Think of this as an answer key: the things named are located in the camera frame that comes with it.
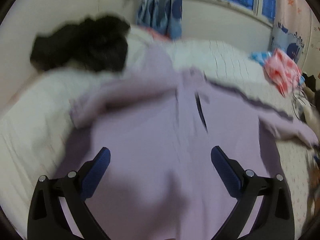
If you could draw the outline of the lavender large garment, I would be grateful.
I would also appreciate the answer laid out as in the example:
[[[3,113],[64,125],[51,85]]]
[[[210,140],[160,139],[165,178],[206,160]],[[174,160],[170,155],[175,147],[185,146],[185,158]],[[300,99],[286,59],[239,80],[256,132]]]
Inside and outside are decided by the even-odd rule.
[[[212,165],[213,147],[272,177],[281,172],[276,139],[318,142],[306,124],[200,70],[174,70],[156,45],[148,46],[140,71],[77,99],[71,120],[56,176],[110,150],[87,206],[111,239],[211,239],[236,204]]]

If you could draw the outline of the white cherry print bedsheet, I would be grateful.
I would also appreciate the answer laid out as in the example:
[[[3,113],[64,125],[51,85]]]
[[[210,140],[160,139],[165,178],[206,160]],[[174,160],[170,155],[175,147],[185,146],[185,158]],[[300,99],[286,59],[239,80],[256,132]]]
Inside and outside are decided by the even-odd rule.
[[[218,76],[213,70],[201,71],[208,79],[237,87],[249,98],[260,99],[295,118],[291,98],[283,98],[266,81],[263,72],[253,74],[253,77],[240,77],[240,74],[227,77]],[[1,115],[1,208],[22,238],[27,237],[29,205],[35,183],[40,175],[52,174],[64,154],[65,140],[72,127],[71,101],[105,82],[124,78],[76,69],[48,72],[24,87],[11,109]],[[299,141],[278,141],[277,148],[291,191],[298,238],[311,217],[307,200],[314,151]]]

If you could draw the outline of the pink red checked cloth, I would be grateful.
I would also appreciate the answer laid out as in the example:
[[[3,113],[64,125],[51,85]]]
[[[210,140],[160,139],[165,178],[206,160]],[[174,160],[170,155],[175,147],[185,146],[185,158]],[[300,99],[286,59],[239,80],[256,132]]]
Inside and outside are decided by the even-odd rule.
[[[288,96],[299,86],[302,71],[297,64],[279,48],[275,49],[272,56],[266,59],[264,70],[283,97]]]

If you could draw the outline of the light blue cloth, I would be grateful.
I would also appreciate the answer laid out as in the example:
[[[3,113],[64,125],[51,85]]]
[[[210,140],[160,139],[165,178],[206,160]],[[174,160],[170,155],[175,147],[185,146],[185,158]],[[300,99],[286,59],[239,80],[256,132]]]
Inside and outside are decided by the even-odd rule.
[[[271,56],[272,53],[270,51],[259,51],[251,53],[249,58],[259,63],[261,66],[264,66],[266,60]]]

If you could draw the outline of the black jacket pile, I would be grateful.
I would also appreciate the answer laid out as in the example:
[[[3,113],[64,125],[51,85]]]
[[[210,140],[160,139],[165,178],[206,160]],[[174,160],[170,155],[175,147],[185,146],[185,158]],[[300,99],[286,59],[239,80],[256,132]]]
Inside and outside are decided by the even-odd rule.
[[[75,61],[94,72],[120,73],[125,68],[130,29],[129,22],[112,15],[65,24],[35,37],[30,62],[44,72]]]

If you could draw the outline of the pink cartoon curtain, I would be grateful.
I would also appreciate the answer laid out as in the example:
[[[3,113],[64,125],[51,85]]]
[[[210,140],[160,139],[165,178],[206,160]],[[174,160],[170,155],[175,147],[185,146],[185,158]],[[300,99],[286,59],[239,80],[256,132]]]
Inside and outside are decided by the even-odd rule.
[[[311,8],[306,0],[276,0],[271,50],[281,49],[303,68],[311,37]]]

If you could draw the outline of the blue patterned curtain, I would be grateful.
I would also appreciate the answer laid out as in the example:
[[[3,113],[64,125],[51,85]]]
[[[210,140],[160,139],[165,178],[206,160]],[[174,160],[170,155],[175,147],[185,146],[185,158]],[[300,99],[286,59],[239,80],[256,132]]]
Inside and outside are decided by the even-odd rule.
[[[182,36],[182,0],[140,0],[136,24],[172,40]]]

